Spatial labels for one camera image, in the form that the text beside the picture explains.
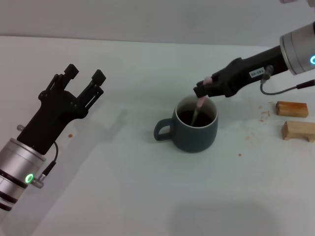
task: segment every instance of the mug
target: mug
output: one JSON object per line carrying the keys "label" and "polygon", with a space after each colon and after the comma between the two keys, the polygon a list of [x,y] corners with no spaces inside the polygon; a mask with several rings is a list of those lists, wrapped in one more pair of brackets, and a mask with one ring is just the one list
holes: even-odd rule
{"label": "mug", "polygon": [[[154,138],[157,141],[172,140],[174,145],[186,152],[200,152],[214,142],[218,131],[218,111],[215,104],[206,98],[199,112],[208,115],[211,120],[206,126],[193,127],[182,122],[178,114],[183,111],[193,111],[196,108],[198,98],[190,95],[184,98],[175,108],[172,118],[160,120],[154,129]],[[170,126],[168,133],[159,134],[160,130]]]}

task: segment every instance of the coffee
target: coffee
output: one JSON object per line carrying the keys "label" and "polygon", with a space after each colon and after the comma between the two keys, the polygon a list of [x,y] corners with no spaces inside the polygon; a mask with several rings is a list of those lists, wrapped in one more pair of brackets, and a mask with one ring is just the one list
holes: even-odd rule
{"label": "coffee", "polygon": [[[186,125],[191,124],[192,117],[193,117],[194,111],[183,111],[178,114],[178,118],[185,123]],[[194,122],[193,126],[194,127],[203,127],[207,126],[211,122],[213,122],[213,118],[204,113],[203,111],[199,111],[198,116],[196,118],[196,121]]]}

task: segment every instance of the white table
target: white table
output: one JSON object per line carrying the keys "label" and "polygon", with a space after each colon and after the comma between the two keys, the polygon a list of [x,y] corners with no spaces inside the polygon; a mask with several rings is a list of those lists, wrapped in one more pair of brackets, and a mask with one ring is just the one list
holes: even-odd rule
{"label": "white table", "polygon": [[[311,236],[315,234],[315,147],[283,141],[286,120],[315,121],[315,88],[278,96],[259,83],[213,98],[219,130],[188,154],[153,138],[195,83],[265,47],[0,37],[0,144],[38,110],[38,94],[69,63],[78,95],[101,69],[105,93],[66,127],[43,189],[31,186],[1,224],[6,236]],[[277,91],[314,78],[289,72]],[[306,102],[306,119],[278,117],[278,100]],[[271,116],[261,114],[270,111]],[[46,155],[54,156],[54,148]]]}

